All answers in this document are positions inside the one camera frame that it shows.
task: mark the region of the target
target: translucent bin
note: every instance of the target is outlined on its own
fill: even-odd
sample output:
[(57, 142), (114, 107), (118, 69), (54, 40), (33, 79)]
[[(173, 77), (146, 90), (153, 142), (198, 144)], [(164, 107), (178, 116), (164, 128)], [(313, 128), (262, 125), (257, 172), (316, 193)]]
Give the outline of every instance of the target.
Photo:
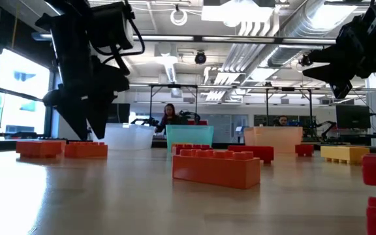
[(167, 125), (166, 141), (168, 151), (172, 151), (172, 144), (208, 144), (213, 143), (214, 126), (200, 125)]
[(151, 148), (155, 127), (122, 123), (107, 123), (102, 140), (92, 134), (94, 141), (108, 144), (113, 150), (140, 150)]
[(295, 153), (301, 144), (302, 127), (250, 127), (245, 129), (246, 146), (271, 146), (276, 153)]

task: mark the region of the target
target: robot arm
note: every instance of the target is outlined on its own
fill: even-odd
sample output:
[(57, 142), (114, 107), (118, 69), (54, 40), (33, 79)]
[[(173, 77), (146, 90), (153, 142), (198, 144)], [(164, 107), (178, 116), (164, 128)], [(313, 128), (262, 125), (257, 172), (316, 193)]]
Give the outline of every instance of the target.
[(329, 83), (337, 99), (344, 99), (352, 89), (354, 76), (367, 78), (376, 72), (376, 5), (345, 24), (335, 45), (313, 50), (300, 63), (308, 66), (313, 62), (330, 64), (306, 69), (303, 74)]
[[(56, 63), (61, 75), (59, 89), (49, 91), (43, 98), (46, 106), (54, 107), (74, 132), (87, 138), (87, 122), (98, 139), (104, 138), (108, 106), (116, 98), (114, 92), (129, 89), (125, 77), (129, 70), (122, 56), (144, 52), (144, 43), (133, 20), (128, 1), (91, 8), (87, 0), (45, 0), (59, 16), (44, 14), (36, 22), (52, 34)], [(133, 32), (139, 36), (141, 52), (121, 54), (133, 48)], [(110, 47), (119, 68), (101, 63), (91, 55), (91, 47)]]
[(333, 128), (333, 127), (335, 127), (336, 126), (336, 122), (334, 122), (334, 121), (325, 121), (325, 122), (322, 122), (322, 123), (319, 123), (319, 124), (316, 124), (315, 122), (314, 122), (314, 128), (316, 129), (316, 128), (319, 128), (319, 127), (322, 127), (322, 126), (324, 126), (324, 125), (326, 125), (326, 124), (329, 124), (330, 126), (325, 130), (325, 131), (323, 131), (323, 133), (321, 133), (321, 138), (323, 139), (323, 140), (326, 140), (327, 139), (327, 133)]

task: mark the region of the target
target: orange building block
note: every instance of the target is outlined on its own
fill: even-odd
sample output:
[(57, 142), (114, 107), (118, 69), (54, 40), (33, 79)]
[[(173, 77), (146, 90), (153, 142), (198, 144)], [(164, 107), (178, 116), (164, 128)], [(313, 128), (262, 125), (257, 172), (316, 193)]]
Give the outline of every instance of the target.
[(206, 155), (207, 152), (197, 151), (200, 157), (194, 157), (181, 150), (183, 156), (173, 157), (172, 177), (237, 189), (248, 189), (260, 183), (260, 159), (254, 159), (250, 153), (231, 153), (233, 158), (227, 159), (224, 158), (226, 152), (216, 151), (212, 157)]
[(56, 158), (62, 153), (62, 141), (17, 141), (16, 153), (26, 158)]
[(106, 159), (108, 146), (98, 142), (70, 142), (65, 146), (66, 158)]

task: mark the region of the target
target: window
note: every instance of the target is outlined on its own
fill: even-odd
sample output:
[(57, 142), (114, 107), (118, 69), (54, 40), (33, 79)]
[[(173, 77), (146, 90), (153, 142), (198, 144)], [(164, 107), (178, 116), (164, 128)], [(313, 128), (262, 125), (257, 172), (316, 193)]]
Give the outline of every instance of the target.
[(49, 88), (50, 71), (10, 50), (0, 55), (0, 88), (43, 98)]
[(42, 102), (0, 93), (0, 133), (34, 131), (43, 134), (45, 114)]

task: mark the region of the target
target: ventilation duct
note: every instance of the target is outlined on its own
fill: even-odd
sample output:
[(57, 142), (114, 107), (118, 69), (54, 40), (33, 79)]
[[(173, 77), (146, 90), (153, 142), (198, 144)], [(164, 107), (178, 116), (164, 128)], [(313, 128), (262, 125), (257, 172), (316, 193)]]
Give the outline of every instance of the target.
[[(160, 42), (155, 45), (155, 60), (156, 62), (164, 66), (166, 75), (168, 76), (168, 81), (171, 84), (175, 84), (176, 73), (174, 64), (178, 62), (176, 45), (169, 42)], [(173, 98), (181, 98), (182, 91), (177, 88), (171, 89), (171, 96)]]

